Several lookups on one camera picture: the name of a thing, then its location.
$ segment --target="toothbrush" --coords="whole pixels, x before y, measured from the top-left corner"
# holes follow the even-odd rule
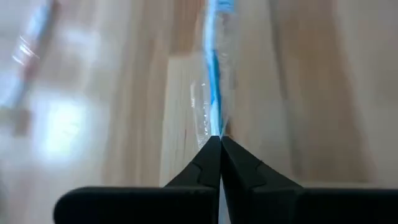
[[[222,135],[224,118],[222,114],[222,101],[220,89],[220,61],[216,49],[217,32],[216,20],[220,14],[230,14],[234,11],[234,0],[208,0],[206,12],[205,31],[203,46],[205,51],[205,62],[208,70],[210,83],[210,126],[211,135]]]
[[[48,29],[53,13],[57,6],[56,0],[46,0],[33,13],[12,58],[17,63],[15,73],[10,74],[10,86],[7,95],[0,102],[0,119],[13,115],[21,105],[26,90],[39,65],[38,52],[40,44]]]

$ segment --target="clear plastic packaging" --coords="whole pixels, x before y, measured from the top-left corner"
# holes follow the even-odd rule
[[[0,74],[0,122],[1,127],[9,128],[21,112],[21,104],[29,84],[39,66],[42,41],[52,21],[56,0],[40,0],[27,17],[15,43],[15,49],[7,69]]]
[[[236,50],[234,0],[208,0],[203,28],[205,71],[191,86],[197,140],[224,135],[233,107]]]

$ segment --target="light wood grain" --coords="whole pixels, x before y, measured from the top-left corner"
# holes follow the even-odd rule
[[[2,74],[39,1],[0,0]],[[300,182],[397,186],[398,5],[236,2],[229,134]],[[195,156],[204,5],[62,1],[24,99],[29,128],[1,124],[6,223],[51,223],[59,196],[77,187],[164,185]]]

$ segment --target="plastic wrap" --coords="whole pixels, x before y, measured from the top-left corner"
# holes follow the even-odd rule
[[[234,0],[208,0],[203,28],[205,71],[191,87],[199,147],[224,135],[233,107],[236,13]]]
[[[0,121],[13,121],[19,115],[29,84],[39,67],[42,41],[55,12],[55,0],[43,0],[34,8],[17,38],[9,68],[0,75]]]

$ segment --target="wooden surface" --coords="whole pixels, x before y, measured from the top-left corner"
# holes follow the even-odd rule
[[[37,2],[0,0],[1,75]],[[229,134],[301,183],[397,187],[398,4],[236,2]],[[191,105],[204,7],[62,2],[24,100],[29,127],[1,123],[2,220],[51,223],[68,190],[160,186],[184,168],[198,150]]]

